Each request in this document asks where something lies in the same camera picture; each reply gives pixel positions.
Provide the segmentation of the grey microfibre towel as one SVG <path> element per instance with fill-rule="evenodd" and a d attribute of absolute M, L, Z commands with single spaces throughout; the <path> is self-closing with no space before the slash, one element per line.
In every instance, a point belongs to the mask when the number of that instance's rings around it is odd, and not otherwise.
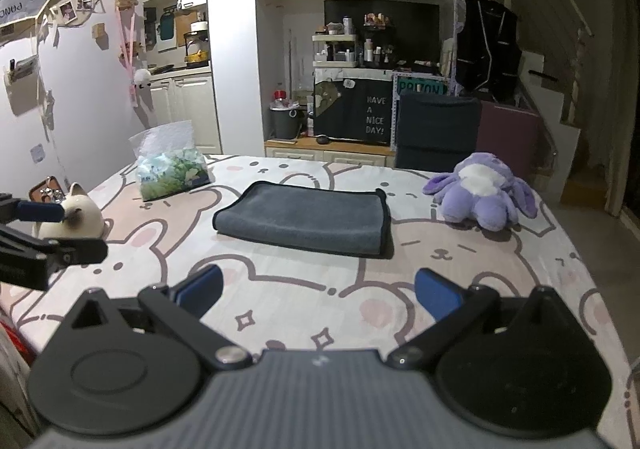
<path fill-rule="evenodd" d="M 394 255 L 386 194 L 257 181 L 213 217 L 221 235 L 274 247 L 364 258 Z"/>

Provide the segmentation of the white cat figurine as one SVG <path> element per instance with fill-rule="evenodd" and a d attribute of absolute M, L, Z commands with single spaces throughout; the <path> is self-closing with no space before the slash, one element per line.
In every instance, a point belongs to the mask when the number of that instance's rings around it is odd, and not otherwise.
<path fill-rule="evenodd" d="M 105 224 L 96 202 L 78 182 L 70 186 L 61 202 L 64 219 L 60 222 L 36 222 L 32 234 L 38 239 L 101 239 Z"/>

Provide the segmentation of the green tissue pack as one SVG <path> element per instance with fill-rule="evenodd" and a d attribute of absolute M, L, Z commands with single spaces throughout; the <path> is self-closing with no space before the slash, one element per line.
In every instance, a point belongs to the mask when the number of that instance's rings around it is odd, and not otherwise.
<path fill-rule="evenodd" d="M 141 131 L 129 142 L 137 157 L 136 180 L 143 202 L 210 183 L 205 156 L 195 146 L 190 120 Z"/>

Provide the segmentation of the purple plush bunny toy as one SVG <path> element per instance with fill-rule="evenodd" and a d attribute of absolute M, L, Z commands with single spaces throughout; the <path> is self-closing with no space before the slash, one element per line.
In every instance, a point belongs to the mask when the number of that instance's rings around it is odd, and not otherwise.
<path fill-rule="evenodd" d="M 520 215 L 534 219 L 538 214 L 529 184 L 488 152 L 474 152 L 452 172 L 431 178 L 423 193 L 433 197 L 449 224 L 475 221 L 489 232 L 517 226 Z"/>

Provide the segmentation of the white kitchen cabinets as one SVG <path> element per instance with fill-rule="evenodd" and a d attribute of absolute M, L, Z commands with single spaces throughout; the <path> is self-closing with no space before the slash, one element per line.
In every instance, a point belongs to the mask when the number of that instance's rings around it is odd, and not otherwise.
<path fill-rule="evenodd" d="M 195 146 L 205 154 L 222 153 L 213 74 L 209 68 L 155 75 L 150 91 L 158 125 L 190 120 Z"/>

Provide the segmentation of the bunny print tablecloth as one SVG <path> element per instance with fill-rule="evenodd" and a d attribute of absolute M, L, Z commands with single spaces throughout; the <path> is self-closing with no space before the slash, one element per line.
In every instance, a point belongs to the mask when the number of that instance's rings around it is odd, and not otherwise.
<path fill-rule="evenodd" d="M 40 351 L 79 294 L 102 287 L 112 297 L 146 284 L 174 284 L 217 264 L 226 288 L 204 322 L 253 354 L 266 348 L 376 348 L 388 353 L 432 323 L 413 279 L 423 267 L 468 287 L 480 283 L 506 296 L 538 284 L 557 291 L 590 335 L 613 377 L 599 425 L 617 448 L 639 443 L 639 404 L 627 357 L 608 308 L 582 258 L 544 203 L 534 218 L 498 235 L 476 224 L 451 227 L 423 193 L 424 172 L 280 158 L 212 155 L 208 186 L 145 202 L 134 166 L 90 195 L 105 220 L 108 255 L 101 265 L 57 273 L 48 293 L 3 285 L 1 307 L 34 351 Z M 280 249 L 220 235 L 219 209 L 251 184 L 268 181 L 322 190 L 382 190 L 390 209 L 394 255 L 366 259 Z"/>

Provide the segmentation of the maroon panel board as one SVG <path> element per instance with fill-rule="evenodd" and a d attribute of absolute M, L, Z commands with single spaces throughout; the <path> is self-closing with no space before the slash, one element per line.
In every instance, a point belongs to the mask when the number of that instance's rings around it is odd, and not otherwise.
<path fill-rule="evenodd" d="M 483 101 L 476 151 L 495 154 L 515 176 L 527 179 L 533 168 L 539 129 L 538 115 Z"/>

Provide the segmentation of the dark blue fabric chair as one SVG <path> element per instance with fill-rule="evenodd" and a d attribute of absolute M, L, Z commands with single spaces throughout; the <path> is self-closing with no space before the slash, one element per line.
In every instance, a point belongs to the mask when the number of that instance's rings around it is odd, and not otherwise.
<path fill-rule="evenodd" d="M 476 151 L 482 105 L 476 98 L 400 95 L 395 166 L 423 172 L 451 172 Z"/>

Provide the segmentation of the cream drawer bench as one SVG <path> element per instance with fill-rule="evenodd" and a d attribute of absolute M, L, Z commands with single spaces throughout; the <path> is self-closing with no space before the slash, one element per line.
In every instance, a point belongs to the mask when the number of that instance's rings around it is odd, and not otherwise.
<path fill-rule="evenodd" d="M 372 144 L 350 141 L 330 141 L 327 144 L 321 144 L 314 137 L 302 137 L 292 141 L 266 140 L 265 152 L 268 157 L 288 160 L 359 166 L 395 166 L 395 153 L 389 146 L 372 146 Z"/>

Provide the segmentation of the grey trash bin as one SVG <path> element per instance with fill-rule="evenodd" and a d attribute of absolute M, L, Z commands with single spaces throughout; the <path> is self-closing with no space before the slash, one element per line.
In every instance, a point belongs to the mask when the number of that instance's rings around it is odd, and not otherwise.
<path fill-rule="evenodd" d="M 300 106 L 298 103 L 270 106 L 273 137 L 279 140 L 294 140 L 300 129 Z"/>

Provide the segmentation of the black have a nice day cabinet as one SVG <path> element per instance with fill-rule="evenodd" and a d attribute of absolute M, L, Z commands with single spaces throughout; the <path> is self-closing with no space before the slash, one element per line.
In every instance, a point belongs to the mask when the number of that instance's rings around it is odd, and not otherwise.
<path fill-rule="evenodd" d="M 314 133 L 331 140 L 390 144 L 393 72 L 366 68 L 314 70 Z"/>

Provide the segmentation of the white tiered shelf rack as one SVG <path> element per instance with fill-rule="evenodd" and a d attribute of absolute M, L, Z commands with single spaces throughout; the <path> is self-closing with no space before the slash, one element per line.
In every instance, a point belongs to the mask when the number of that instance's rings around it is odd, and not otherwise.
<path fill-rule="evenodd" d="M 315 68 L 356 68 L 356 35 L 314 34 L 311 37 Z"/>

